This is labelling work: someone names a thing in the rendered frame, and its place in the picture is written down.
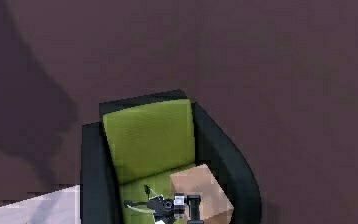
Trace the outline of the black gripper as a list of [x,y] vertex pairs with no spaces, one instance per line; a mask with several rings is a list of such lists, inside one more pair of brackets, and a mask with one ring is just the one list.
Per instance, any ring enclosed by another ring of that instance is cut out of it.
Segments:
[[155,224],[174,224],[174,204],[172,199],[165,199],[161,194],[156,193],[150,186],[145,185],[144,191],[149,201],[133,202],[125,200],[123,205],[133,211],[152,214]]

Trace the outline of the tan cardboard box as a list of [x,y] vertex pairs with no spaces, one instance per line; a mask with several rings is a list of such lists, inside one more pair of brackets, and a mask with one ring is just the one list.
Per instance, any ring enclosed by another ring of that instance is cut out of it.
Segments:
[[201,197],[200,218],[204,224],[230,224],[234,206],[206,164],[170,175],[171,192]]

